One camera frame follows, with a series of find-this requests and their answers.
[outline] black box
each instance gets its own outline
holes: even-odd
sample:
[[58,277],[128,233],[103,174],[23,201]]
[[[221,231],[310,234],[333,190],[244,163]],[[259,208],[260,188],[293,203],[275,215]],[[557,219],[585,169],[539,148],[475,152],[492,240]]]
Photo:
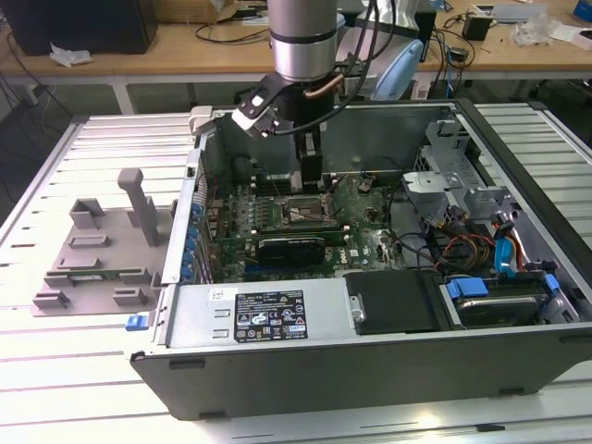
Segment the black box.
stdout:
[[481,17],[472,14],[467,14],[462,28],[462,36],[466,40],[474,40],[483,42],[487,37],[487,32],[491,26],[491,17]]
[[15,40],[28,56],[51,51],[145,53],[158,25],[153,0],[0,0]]

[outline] aluminum extrusion table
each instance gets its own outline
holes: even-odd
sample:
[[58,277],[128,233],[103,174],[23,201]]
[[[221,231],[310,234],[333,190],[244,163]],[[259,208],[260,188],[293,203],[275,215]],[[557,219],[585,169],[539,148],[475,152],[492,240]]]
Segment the aluminum extrusion table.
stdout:
[[[587,148],[547,111],[528,105],[478,109],[590,245]],[[577,365],[532,396],[189,423],[171,417],[124,358],[135,341],[145,341],[145,333],[124,329],[127,315],[31,317],[31,296],[69,231],[68,210],[77,197],[96,196],[103,208],[128,207],[117,174],[132,166],[143,169],[142,186],[156,205],[177,196],[194,142],[187,120],[187,114],[145,115],[72,124],[0,230],[0,442],[592,439],[592,363]]]

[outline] power supply label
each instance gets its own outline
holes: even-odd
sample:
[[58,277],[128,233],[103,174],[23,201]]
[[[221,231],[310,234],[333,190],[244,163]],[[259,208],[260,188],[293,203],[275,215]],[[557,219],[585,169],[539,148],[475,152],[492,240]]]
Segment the power supply label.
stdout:
[[308,338],[301,290],[239,293],[235,301],[238,343]]

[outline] white table leg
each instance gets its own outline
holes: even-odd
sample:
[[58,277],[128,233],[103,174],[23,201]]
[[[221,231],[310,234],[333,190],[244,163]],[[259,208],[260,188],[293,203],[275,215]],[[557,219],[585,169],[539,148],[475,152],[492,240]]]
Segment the white table leg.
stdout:
[[413,92],[411,93],[412,100],[425,100],[429,94],[429,89],[434,81],[434,74],[430,72],[417,72],[413,76]]
[[131,100],[130,92],[128,91],[128,85],[121,82],[113,83],[111,86],[113,87],[113,92],[117,98],[121,114],[137,114],[136,106]]
[[39,100],[37,100],[37,96],[35,95],[35,87],[32,85],[13,85],[12,89],[15,90],[15,93],[18,97],[25,101],[25,104],[28,106],[37,106],[39,104]]

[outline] white label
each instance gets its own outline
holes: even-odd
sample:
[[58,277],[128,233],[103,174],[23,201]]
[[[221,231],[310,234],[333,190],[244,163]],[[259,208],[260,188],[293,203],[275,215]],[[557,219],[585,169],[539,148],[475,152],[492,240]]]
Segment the white label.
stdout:
[[83,280],[103,280],[103,277],[97,275],[89,275],[89,276],[70,276],[70,280],[75,282],[81,282]]
[[222,289],[210,289],[210,301],[234,301],[239,289],[225,287]]

